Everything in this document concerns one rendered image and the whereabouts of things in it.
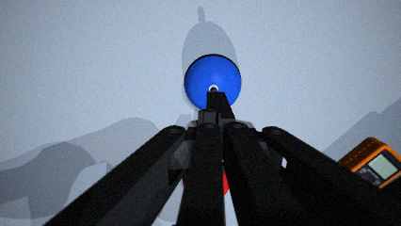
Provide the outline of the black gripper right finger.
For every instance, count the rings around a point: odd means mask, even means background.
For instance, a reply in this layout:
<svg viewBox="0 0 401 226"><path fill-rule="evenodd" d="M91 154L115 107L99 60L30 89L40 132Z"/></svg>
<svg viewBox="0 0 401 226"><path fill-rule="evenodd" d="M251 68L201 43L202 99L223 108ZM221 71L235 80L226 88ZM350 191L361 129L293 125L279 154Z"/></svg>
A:
<svg viewBox="0 0 401 226"><path fill-rule="evenodd" d="M396 197L277 126L236 120L216 95L238 226L401 226Z"/></svg>

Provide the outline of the blue bell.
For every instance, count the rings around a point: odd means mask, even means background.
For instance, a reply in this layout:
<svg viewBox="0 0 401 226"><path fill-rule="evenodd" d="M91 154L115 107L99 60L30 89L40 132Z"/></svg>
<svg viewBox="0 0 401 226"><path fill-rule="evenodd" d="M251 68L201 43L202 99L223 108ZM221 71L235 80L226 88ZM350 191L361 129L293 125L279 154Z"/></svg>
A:
<svg viewBox="0 0 401 226"><path fill-rule="evenodd" d="M200 56L191 63L184 76L185 93L199 109L206 108L207 91L225 92L232 105L239 96L241 84L237 66L218 54Z"/></svg>

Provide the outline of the black box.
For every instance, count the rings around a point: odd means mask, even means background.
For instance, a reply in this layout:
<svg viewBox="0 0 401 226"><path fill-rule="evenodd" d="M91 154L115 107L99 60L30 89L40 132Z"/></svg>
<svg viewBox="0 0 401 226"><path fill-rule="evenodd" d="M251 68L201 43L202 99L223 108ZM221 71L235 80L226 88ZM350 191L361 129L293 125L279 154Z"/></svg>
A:
<svg viewBox="0 0 401 226"><path fill-rule="evenodd" d="M389 194L396 197L398 200L401 201L401 176L388 185L382 187L384 191L388 192Z"/></svg>

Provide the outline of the orange digital multimeter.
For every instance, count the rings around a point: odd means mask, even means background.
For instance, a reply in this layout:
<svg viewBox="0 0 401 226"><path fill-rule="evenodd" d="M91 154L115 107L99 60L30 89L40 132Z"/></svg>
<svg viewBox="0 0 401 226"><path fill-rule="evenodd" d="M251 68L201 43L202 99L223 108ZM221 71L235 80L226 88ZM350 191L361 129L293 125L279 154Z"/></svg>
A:
<svg viewBox="0 0 401 226"><path fill-rule="evenodd" d="M374 137L365 139L338 163L380 188L401 174L401 156Z"/></svg>

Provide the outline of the red bell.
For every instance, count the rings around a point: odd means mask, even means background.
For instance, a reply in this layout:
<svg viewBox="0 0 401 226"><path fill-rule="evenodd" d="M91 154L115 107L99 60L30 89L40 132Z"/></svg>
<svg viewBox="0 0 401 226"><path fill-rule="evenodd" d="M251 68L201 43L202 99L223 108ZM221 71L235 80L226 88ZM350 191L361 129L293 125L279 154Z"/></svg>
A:
<svg viewBox="0 0 401 226"><path fill-rule="evenodd" d="M184 174L184 176L183 176L183 185L184 185L184 183L185 183L187 171L188 171L188 169L186 169L186 172L185 172L185 174ZM228 190L229 190L229 186L228 186L228 182L227 182L227 178L226 178L226 174L225 174L225 173L224 173L224 175L223 175L223 184L224 184L224 195L225 195L225 194L228 192Z"/></svg>

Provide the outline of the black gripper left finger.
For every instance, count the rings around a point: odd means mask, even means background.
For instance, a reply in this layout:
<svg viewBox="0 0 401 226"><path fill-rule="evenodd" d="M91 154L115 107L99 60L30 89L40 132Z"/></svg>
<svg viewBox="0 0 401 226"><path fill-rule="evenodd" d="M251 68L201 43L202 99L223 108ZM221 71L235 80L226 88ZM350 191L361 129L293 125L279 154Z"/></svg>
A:
<svg viewBox="0 0 401 226"><path fill-rule="evenodd" d="M186 169L176 224L226 226L215 91L183 126L163 128L42 226L152 226Z"/></svg>

